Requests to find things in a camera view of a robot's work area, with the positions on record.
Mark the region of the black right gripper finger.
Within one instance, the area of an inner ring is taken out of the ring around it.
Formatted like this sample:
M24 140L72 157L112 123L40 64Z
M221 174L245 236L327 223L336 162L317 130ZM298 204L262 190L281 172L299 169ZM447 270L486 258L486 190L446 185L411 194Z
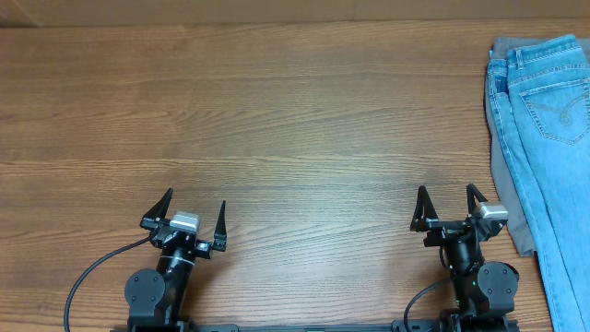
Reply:
M474 184L468 184L466 186L466 201L468 214L472 215L477 203L487 202L488 199L481 194Z
M432 204L430 195L425 185L418 189L417 201L410 223L411 226L428 226L431 222L438 221L439 217Z

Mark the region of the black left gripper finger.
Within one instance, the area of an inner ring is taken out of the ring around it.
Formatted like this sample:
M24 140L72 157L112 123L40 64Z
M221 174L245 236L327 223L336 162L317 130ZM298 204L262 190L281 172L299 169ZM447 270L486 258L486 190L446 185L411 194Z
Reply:
M219 210L218 220L216 224L216 229L214 231L215 236L226 236L227 229L226 229L226 201L223 201Z
M170 187L163 197L142 217L143 221L153 221L164 219L167 215L170 202L173 195L173 189Z

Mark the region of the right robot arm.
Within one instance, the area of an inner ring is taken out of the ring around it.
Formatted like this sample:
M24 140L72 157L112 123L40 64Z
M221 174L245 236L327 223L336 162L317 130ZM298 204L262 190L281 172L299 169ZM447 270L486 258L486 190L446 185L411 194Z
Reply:
M414 232L423 232L426 247L437 247L449 277L419 292L412 300L451 283L455 309L441 312L440 331L514 331L516 323L507 319L514 310L514 296L520 279L509 264L486 261L481 244L497 236L508 222L508 211L499 202L490 202L474 184L466 186L467 215L463 220L439 218L425 186L420 186L410 223Z

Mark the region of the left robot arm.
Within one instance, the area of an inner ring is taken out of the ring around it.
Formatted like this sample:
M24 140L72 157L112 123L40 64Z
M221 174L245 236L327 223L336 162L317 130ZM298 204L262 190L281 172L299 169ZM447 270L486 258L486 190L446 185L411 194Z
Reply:
M140 227L149 231L147 241L160 255L156 267L140 269L126 282L129 331L195 331L192 320L181 316L195 260L210 259L215 251L227 248L225 204L210 242L198 238L198 215L178 211L166 217L172 194L169 189L140 221Z

